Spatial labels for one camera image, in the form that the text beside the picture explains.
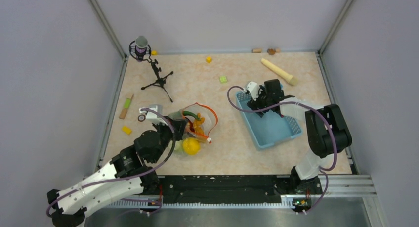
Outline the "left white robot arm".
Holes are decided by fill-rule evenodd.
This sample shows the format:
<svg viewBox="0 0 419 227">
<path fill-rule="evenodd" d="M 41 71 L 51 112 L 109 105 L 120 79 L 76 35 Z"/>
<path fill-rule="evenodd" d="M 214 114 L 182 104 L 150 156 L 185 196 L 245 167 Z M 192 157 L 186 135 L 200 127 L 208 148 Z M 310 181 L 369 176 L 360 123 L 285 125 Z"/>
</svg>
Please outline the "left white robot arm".
<svg viewBox="0 0 419 227">
<path fill-rule="evenodd" d="M 47 193 L 47 215 L 56 227 L 78 227 L 101 208 L 131 195 L 152 194 L 160 185 L 156 163 L 167 147 L 171 156 L 175 143 L 183 138 L 189 122 L 167 118 L 169 124 L 153 124 L 133 145 L 122 149 L 102 168 L 78 184 Z"/>
</svg>

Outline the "green toy cabbage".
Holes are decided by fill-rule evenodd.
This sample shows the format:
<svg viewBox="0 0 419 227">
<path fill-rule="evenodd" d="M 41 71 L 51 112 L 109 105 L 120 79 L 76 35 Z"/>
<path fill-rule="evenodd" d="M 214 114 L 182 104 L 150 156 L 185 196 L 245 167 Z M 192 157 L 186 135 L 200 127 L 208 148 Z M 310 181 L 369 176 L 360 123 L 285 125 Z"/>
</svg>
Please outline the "green toy cabbage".
<svg viewBox="0 0 419 227">
<path fill-rule="evenodd" d="M 183 150 L 182 144 L 183 144 L 183 141 L 182 140 L 176 141 L 175 142 L 174 151 L 181 152 Z"/>
</svg>

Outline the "yellow toy lemon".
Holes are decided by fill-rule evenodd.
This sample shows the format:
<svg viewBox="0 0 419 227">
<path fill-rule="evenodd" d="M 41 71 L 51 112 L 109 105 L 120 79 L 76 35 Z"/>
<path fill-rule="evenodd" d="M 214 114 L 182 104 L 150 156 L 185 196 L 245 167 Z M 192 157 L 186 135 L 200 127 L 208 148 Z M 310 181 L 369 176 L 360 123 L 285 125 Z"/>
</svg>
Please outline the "yellow toy lemon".
<svg viewBox="0 0 419 227">
<path fill-rule="evenodd" d="M 201 147 L 195 138 L 189 137 L 182 142 L 182 149 L 188 155 L 195 155 L 200 151 Z"/>
</svg>

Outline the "clear orange-zip bag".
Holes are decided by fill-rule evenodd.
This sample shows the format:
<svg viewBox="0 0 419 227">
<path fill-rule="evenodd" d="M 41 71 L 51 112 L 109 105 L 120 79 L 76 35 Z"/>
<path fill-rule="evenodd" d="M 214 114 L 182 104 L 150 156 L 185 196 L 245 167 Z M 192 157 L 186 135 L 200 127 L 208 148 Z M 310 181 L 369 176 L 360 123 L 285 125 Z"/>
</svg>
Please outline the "clear orange-zip bag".
<svg viewBox="0 0 419 227">
<path fill-rule="evenodd" d="M 170 114 L 173 120 L 183 119 L 187 122 L 180 144 L 176 149 L 186 155 L 195 155 L 204 144 L 212 144 L 211 131 L 218 124 L 218 115 L 207 105 L 193 103 Z"/>
</svg>

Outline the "green toy cucumber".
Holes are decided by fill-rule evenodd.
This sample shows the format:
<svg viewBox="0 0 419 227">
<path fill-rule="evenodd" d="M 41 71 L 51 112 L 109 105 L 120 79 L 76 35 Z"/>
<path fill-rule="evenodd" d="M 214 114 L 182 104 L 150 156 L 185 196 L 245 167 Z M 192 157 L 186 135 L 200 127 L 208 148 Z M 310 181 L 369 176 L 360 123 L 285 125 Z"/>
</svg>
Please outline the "green toy cucumber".
<svg viewBox="0 0 419 227">
<path fill-rule="evenodd" d="M 193 112 L 190 112 L 190 111 L 182 111 L 182 115 L 183 116 L 191 116 L 191 117 L 193 117 L 195 120 L 200 120 L 200 116 L 199 115 L 197 115 L 197 114 L 195 114 L 195 113 L 193 113 Z"/>
</svg>

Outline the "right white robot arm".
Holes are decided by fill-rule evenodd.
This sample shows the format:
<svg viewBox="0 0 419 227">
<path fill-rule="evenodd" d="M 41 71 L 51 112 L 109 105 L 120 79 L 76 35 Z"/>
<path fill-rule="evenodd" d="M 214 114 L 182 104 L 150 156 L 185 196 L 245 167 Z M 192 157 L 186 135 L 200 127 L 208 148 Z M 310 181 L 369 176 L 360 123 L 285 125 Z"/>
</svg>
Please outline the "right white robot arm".
<svg viewBox="0 0 419 227">
<path fill-rule="evenodd" d="M 352 136 L 340 107 L 335 104 L 312 105 L 293 95 L 285 95 L 278 79 L 263 85 L 250 81 L 243 89 L 251 96 L 247 106 L 263 117 L 272 111 L 306 124 L 309 151 L 292 168 L 290 188 L 304 193 L 320 171 L 330 171 L 337 163 L 337 155 L 352 144 Z"/>
</svg>

